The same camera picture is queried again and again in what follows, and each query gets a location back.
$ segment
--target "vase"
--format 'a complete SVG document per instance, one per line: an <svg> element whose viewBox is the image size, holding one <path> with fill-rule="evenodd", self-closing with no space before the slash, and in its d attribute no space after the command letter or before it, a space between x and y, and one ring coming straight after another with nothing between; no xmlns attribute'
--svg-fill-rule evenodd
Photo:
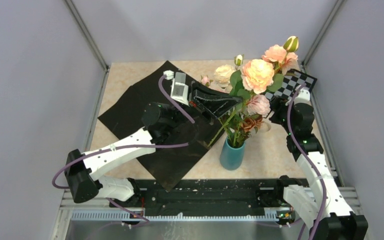
<svg viewBox="0 0 384 240"><path fill-rule="evenodd" d="M226 137L220 154L220 164L227 170L235 170L241 166L244 154L245 143L239 148L234 148L229 145L228 138Z"/></svg>

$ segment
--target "white wall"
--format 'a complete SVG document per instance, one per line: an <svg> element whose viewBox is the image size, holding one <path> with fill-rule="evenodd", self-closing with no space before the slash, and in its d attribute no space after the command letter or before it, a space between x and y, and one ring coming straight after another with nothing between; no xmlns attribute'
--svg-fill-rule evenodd
<svg viewBox="0 0 384 240"><path fill-rule="evenodd" d="M0 240L50 238L102 77L62 0L0 1Z"/></svg>
<svg viewBox="0 0 384 240"><path fill-rule="evenodd" d="M384 239L384 1L347 1L308 71L344 180Z"/></svg>
<svg viewBox="0 0 384 240"><path fill-rule="evenodd" d="M304 59L334 0L74 0L107 62L260 58L291 35Z"/></svg>

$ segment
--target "checkerboard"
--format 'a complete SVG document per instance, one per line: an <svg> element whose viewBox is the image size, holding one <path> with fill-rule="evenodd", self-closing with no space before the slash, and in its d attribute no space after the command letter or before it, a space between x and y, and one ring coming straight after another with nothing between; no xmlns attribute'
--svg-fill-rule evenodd
<svg viewBox="0 0 384 240"><path fill-rule="evenodd" d="M293 73L295 76L285 76L283 78L282 87L280 87L274 94L266 92L264 95L268 100L271 100L273 95L279 96L283 99L290 99L295 92L295 88L301 84L305 84L308 91L311 93L314 85L316 84L317 78L295 69L291 69L288 73Z"/></svg>

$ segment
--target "gray floor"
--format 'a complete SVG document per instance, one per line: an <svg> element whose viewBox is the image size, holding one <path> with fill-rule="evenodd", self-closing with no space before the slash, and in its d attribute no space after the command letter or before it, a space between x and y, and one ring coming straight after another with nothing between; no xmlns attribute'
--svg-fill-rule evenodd
<svg viewBox="0 0 384 240"><path fill-rule="evenodd" d="M296 240L301 224L282 229L244 221L151 222L129 229L113 224L97 231L108 221L72 221L65 240ZM302 239L308 239L306 229Z"/></svg>

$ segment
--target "marble-patterned table surface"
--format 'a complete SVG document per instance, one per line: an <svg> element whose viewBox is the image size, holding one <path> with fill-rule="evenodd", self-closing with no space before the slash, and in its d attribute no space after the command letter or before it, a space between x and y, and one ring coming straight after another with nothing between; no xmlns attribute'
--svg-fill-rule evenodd
<svg viewBox="0 0 384 240"><path fill-rule="evenodd" d="M233 60L171 62L192 78L200 80L201 75L211 77L217 67L232 64ZM163 63L163 61L113 63L99 115L114 105L128 87L154 72ZM313 133L321 141L316 121L313 127ZM279 178L282 175L304 178L304 173L286 147L286 136L286 131L280 125L272 124L267 120L263 129L246 141L242 165L234 171L226 170L220 165L219 156L226 138L222 136L183 179L270 179ZM116 136L98 119L90 149L99 149L116 141L118 141ZM116 178L154 179L136 159L111 170L106 175Z"/></svg>

